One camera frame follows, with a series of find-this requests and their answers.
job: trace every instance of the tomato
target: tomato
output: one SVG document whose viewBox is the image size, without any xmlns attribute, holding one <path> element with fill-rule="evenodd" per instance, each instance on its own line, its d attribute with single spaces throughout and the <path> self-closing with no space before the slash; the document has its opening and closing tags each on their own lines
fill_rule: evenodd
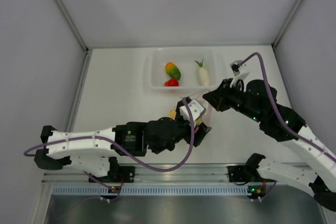
<svg viewBox="0 0 336 224">
<path fill-rule="evenodd" d="M 164 83 L 165 87 L 178 87 L 178 80 L 175 78 L 170 79 Z"/>
</svg>

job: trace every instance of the plastic tray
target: plastic tray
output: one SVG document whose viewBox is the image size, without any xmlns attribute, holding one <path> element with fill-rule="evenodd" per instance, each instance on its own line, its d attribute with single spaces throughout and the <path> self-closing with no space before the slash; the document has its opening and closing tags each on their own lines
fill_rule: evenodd
<svg viewBox="0 0 336 224">
<path fill-rule="evenodd" d="M 211 80 L 210 86 L 201 86 L 198 80 L 199 66 L 195 60 L 202 61 L 208 70 Z M 178 87 L 165 87 L 164 83 L 170 79 L 165 72 L 165 65 L 174 63 L 181 72 Z M 151 87 L 157 90 L 205 90 L 217 88 L 222 81 L 220 67 L 216 55 L 211 49 L 204 48 L 160 48 L 151 60 Z"/>
</svg>

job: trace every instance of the white wall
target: white wall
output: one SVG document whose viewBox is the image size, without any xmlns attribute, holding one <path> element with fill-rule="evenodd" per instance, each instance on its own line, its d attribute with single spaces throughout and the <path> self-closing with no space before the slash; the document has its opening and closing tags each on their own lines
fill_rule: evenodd
<svg viewBox="0 0 336 224">
<path fill-rule="evenodd" d="M 336 0 L 306 0 L 277 48 L 295 108 L 336 153 Z"/>
<path fill-rule="evenodd" d="M 295 0 L 63 0 L 95 46 L 271 44 Z"/>
<path fill-rule="evenodd" d="M 28 223 L 42 170 L 23 156 L 64 129 L 83 53 L 53 0 L 0 0 L 1 223 Z"/>
</svg>

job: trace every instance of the white tabletop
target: white tabletop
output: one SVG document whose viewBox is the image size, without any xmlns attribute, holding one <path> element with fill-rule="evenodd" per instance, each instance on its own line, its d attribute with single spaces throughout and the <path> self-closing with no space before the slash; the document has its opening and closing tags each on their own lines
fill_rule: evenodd
<svg viewBox="0 0 336 224">
<path fill-rule="evenodd" d="M 278 90 L 278 103 L 290 106 L 287 93 L 271 46 L 207 47 L 218 57 L 223 78 L 233 77 L 229 64 L 261 53 L 269 84 Z M 149 62 L 157 48 L 94 49 L 83 88 L 74 131 L 95 131 L 130 121 L 147 122 L 168 116 L 183 96 L 190 92 L 158 92 L 149 86 Z M 247 62 L 251 74 L 246 83 L 262 79 L 257 58 Z M 209 125 L 212 131 L 201 145 L 193 149 L 187 163 L 244 163 L 252 153 L 260 153 L 283 163 L 302 162 L 291 150 L 266 136 L 253 120 L 234 110 L 212 110 Z M 155 155 L 148 150 L 141 157 L 149 164 L 176 164 L 187 153 L 188 144 L 180 141 L 175 150 Z M 134 163 L 126 156 L 119 163 Z"/>
</svg>

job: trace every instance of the metal floor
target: metal floor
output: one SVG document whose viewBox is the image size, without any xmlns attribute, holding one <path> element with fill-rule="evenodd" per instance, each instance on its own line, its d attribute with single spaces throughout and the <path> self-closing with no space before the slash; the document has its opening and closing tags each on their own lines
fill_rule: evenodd
<svg viewBox="0 0 336 224">
<path fill-rule="evenodd" d="M 107 203 L 87 196 L 52 196 L 45 224 L 320 224 L 321 207 L 305 193 L 277 186 L 265 202 L 224 196 L 124 196 Z"/>
</svg>

